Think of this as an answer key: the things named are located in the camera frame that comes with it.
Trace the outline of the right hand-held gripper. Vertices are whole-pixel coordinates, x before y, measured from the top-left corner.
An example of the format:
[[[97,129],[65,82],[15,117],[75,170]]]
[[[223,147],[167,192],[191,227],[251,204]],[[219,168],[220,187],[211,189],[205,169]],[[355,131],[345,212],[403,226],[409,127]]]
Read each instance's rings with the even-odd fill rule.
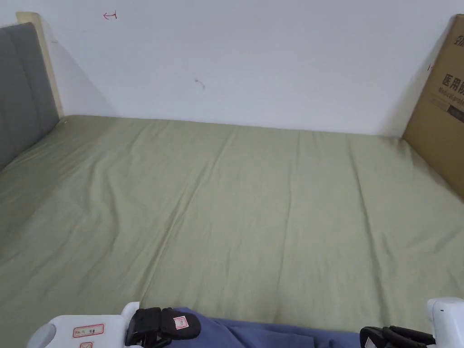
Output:
[[[394,344],[431,344],[429,348],[464,346],[464,299],[432,298],[427,302],[432,334],[398,326],[364,327],[360,330],[361,348],[395,348]]]

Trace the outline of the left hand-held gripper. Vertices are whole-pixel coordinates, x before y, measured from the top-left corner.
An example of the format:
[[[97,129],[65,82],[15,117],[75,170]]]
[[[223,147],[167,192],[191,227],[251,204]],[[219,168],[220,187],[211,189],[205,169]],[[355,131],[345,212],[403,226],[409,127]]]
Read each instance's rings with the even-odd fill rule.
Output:
[[[201,323],[196,315],[173,308],[140,307],[130,302],[120,314],[60,315],[41,326],[31,336],[33,348],[141,348],[142,339],[127,339],[142,318],[140,334],[158,331],[160,337],[171,340],[191,340],[201,333]]]

